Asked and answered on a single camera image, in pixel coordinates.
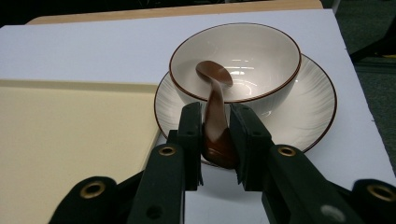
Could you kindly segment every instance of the white plate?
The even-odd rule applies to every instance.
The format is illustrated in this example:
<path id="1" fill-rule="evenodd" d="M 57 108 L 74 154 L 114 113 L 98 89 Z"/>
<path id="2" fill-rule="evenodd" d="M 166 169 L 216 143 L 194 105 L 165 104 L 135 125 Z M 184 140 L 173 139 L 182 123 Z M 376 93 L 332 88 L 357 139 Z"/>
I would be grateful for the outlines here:
<path id="1" fill-rule="evenodd" d="M 169 74 L 157 89 L 155 117 L 163 135 L 176 130 L 185 104 L 177 95 Z M 285 102 L 271 115 L 259 115 L 275 144 L 307 151 L 332 126 L 337 97 L 332 81 L 315 62 L 303 55 L 296 83 Z"/>

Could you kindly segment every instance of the brass grommet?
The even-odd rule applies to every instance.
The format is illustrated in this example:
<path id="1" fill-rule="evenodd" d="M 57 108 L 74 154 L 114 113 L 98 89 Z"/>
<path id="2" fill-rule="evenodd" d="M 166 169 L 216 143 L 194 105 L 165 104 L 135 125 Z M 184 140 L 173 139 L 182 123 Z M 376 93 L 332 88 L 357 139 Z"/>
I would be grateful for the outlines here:
<path id="1" fill-rule="evenodd" d="M 296 155 L 296 151 L 291 147 L 280 147 L 277 149 L 277 152 L 282 156 L 292 157 Z"/>
<path id="2" fill-rule="evenodd" d="M 158 150 L 158 152 L 162 156 L 172 156 L 176 153 L 176 149 L 174 147 L 162 147 Z"/>
<path id="3" fill-rule="evenodd" d="M 396 192 L 383 185 L 369 185 L 367 190 L 376 198 L 385 202 L 392 203 L 396 201 Z"/>
<path id="4" fill-rule="evenodd" d="M 79 196 L 84 199 L 91 199 L 101 195 L 105 191 L 106 185 L 100 180 L 92 181 L 84 186 L 79 192 Z"/>

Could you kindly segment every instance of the bowl rim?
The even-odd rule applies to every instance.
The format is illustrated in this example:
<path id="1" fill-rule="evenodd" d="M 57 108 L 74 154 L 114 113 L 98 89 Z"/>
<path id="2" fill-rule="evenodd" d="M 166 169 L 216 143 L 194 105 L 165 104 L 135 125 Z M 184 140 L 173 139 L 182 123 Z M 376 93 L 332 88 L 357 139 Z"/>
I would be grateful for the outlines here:
<path id="1" fill-rule="evenodd" d="M 264 94 L 260 94 L 260 95 L 257 95 L 257 96 L 254 96 L 254 97 L 250 97 L 250 98 L 246 98 L 246 99 L 228 100 L 228 101 L 224 100 L 224 103 L 225 103 L 225 104 L 229 104 L 229 103 L 244 103 L 244 102 L 249 102 L 249 101 L 253 101 L 253 100 L 258 100 L 258 99 L 261 99 L 261 98 L 263 98 L 263 97 L 267 97 L 267 96 L 269 96 L 269 95 L 272 95 L 272 94 L 274 94 L 274 93 L 276 93 L 276 92 L 282 90 L 284 87 L 286 87 L 287 85 L 289 85 L 289 83 L 291 83 L 291 82 L 297 77 L 298 72 L 300 71 L 300 66 L 301 66 L 301 62 L 302 62 L 302 53 L 301 53 L 301 51 L 300 51 L 300 47 L 298 46 L 297 42 L 296 42 L 293 38 L 291 38 L 290 35 L 286 34 L 285 32 L 283 32 L 283 31 L 281 31 L 281 30 L 279 30 L 279 29 L 276 29 L 275 27 L 269 26 L 269 25 L 264 25 L 264 24 L 260 24 L 260 23 L 254 23 L 254 22 L 232 22 L 232 23 L 224 23 L 224 24 L 220 24 L 220 25 L 216 25 L 216 26 L 212 26 L 212 27 L 206 28 L 206 29 L 204 29 L 204 30 L 202 30 L 202 31 L 200 31 L 200 32 L 197 32 L 197 33 L 191 35 L 190 37 L 188 37 L 187 39 L 185 39 L 181 44 L 178 45 L 178 47 L 177 47 L 177 48 L 175 49 L 175 51 L 172 53 L 172 56 L 171 56 L 171 59 L 170 59 L 170 61 L 169 61 L 169 65 L 168 65 L 168 66 L 169 66 L 168 71 L 169 71 L 170 77 L 172 78 L 172 82 L 176 85 L 176 87 L 177 87 L 180 91 L 184 92 L 185 94 L 187 94 L 187 95 L 189 95 L 190 97 L 195 98 L 195 99 L 197 99 L 197 100 L 207 101 L 206 98 L 204 98 L 204 97 L 202 97 L 202 96 L 199 96 L 199 95 L 196 95 L 196 94 L 193 94 L 193 93 L 191 93 L 191 92 L 185 90 L 184 88 L 182 88 L 182 87 L 179 85 L 179 83 L 176 81 L 176 79 L 175 79 L 175 77 L 174 77 L 174 75 L 173 75 L 173 72 L 172 72 L 172 62 L 173 62 L 173 59 L 174 59 L 174 57 L 175 57 L 175 54 L 176 54 L 177 51 L 181 48 L 181 46 L 183 46 L 187 41 L 189 41 L 189 40 L 192 39 L 193 37 L 195 37 L 195 36 L 197 36 L 197 35 L 199 35 L 199 34 L 205 32 L 205 31 L 208 31 L 208 30 L 211 30 L 211 29 L 215 29 L 215 28 L 219 28 L 220 26 L 240 25 L 240 24 L 257 25 L 257 26 L 267 27 L 267 28 L 273 29 L 273 30 L 278 31 L 278 32 L 280 32 L 281 34 L 285 35 L 287 38 L 289 38 L 289 39 L 291 40 L 291 42 L 292 42 L 292 43 L 295 45 L 295 47 L 297 48 L 298 55 L 299 55 L 299 60 L 298 60 L 297 67 L 295 68 L 293 74 L 288 78 L 288 80 L 286 80 L 284 83 L 282 83 L 280 86 L 276 87 L 275 89 L 273 89 L 273 90 L 271 90 L 271 91 L 268 91 L 268 92 L 266 92 L 266 93 L 264 93 Z"/>

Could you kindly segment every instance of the cream board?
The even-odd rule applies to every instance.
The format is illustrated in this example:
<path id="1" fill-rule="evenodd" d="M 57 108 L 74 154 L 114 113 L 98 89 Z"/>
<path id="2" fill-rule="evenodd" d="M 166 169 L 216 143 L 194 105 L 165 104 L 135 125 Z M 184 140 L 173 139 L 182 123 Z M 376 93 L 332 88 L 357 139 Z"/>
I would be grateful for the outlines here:
<path id="1" fill-rule="evenodd" d="M 2 223 L 47 223 L 80 180 L 141 171 L 159 132 L 156 88 L 0 80 Z"/>

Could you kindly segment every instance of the dark floor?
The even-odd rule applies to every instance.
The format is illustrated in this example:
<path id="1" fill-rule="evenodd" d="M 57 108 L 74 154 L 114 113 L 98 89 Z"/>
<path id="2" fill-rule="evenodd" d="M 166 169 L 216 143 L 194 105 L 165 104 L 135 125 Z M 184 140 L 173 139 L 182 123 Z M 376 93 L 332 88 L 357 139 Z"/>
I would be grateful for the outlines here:
<path id="1" fill-rule="evenodd" d="M 323 0 L 324 5 L 328 6 L 329 1 L 331 2 L 331 0 Z M 210 2 L 223 1 L 2 0 L 0 27 L 5 24 L 25 24 L 33 18 L 45 15 L 174 7 Z M 363 49 L 383 38 L 395 17 L 396 0 L 341 0 L 336 12 L 336 19 L 349 53 Z M 385 48 L 385 51 L 396 54 L 394 42 L 392 46 L 393 48 Z M 396 173 L 396 118 L 393 117 L 396 115 L 396 58 L 370 56 L 355 63 L 355 67 Z"/>

